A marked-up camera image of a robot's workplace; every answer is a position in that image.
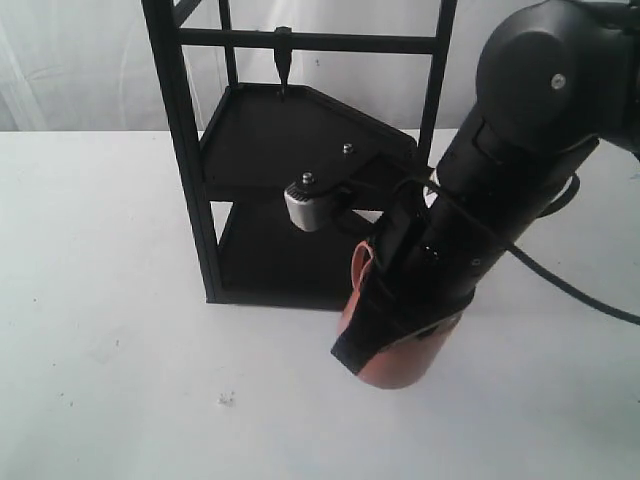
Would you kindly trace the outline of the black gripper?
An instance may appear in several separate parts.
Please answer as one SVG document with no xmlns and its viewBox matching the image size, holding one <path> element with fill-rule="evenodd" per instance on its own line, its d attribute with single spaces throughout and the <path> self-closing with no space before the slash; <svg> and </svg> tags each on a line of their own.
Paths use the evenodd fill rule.
<svg viewBox="0 0 640 480">
<path fill-rule="evenodd" d="M 376 354 L 425 336 L 473 299 L 473 289 L 450 276 L 449 251 L 434 239 L 424 189 L 414 180 L 403 182 L 369 238 L 373 255 L 367 288 L 331 347 L 352 374 Z"/>
</svg>

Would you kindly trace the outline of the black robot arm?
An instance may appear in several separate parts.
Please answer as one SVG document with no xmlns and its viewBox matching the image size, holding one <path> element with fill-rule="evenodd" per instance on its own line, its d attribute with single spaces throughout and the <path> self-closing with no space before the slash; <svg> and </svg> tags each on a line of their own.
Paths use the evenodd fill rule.
<svg viewBox="0 0 640 480">
<path fill-rule="evenodd" d="M 398 186 L 368 243 L 352 317 L 334 357 L 374 358 L 434 337 L 607 140 L 639 149 L 639 5 L 544 1 L 488 38 L 476 102 L 429 173 Z"/>
</svg>

